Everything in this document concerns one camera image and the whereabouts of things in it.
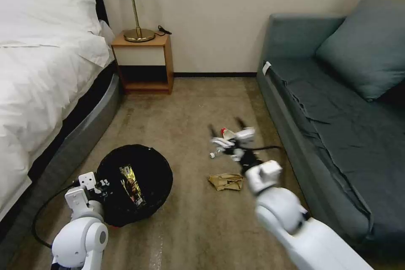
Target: floor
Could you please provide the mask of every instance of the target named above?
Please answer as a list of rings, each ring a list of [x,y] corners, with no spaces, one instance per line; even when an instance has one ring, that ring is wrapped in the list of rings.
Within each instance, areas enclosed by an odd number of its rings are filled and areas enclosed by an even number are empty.
[[[110,127],[72,175],[96,170],[112,149],[140,143],[163,154],[173,170],[169,198],[151,218],[109,228],[103,269],[114,270],[263,270],[296,269],[276,239],[254,216],[254,198],[242,191],[217,192],[210,174],[238,173],[230,158],[210,159],[214,150],[208,124],[236,129],[234,117],[257,130],[257,145],[280,144],[254,78],[178,78],[172,95],[125,97]],[[281,184],[303,201],[286,156],[261,152],[284,167]],[[39,234],[52,242],[69,222],[63,196],[43,212]],[[51,252],[27,236],[9,267],[49,269]]]

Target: black trash bag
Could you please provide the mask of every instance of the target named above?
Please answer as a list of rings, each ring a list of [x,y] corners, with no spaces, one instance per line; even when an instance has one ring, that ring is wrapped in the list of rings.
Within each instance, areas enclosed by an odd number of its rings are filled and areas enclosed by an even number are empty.
[[[104,221],[116,227],[150,217],[166,201],[173,184],[167,160],[153,148],[122,146],[97,169]]]

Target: brown paper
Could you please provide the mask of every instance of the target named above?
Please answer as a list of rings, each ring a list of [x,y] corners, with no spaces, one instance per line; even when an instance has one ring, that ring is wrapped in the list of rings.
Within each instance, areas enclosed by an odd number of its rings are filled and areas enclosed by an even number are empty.
[[[243,186],[243,176],[239,174],[210,175],[208,180],[215,186],[217,191],[224,189],[240,191]]]

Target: white tag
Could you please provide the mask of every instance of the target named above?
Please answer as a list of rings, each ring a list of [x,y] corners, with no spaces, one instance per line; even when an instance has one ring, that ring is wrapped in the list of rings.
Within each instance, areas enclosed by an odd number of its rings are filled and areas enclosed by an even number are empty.
[[[267,70],[269,69],[269,67],[271,67],[271,63],[270,62],[266,62],[266,64],[263,67],[263,75],[266,75]]]

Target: sofa cushion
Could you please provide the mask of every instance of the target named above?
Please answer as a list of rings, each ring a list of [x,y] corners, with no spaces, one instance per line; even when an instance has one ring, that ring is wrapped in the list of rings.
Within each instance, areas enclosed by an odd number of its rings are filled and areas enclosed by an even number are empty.
[[[316,56],[368,101],[405,79],[405,4],[361,0]]]

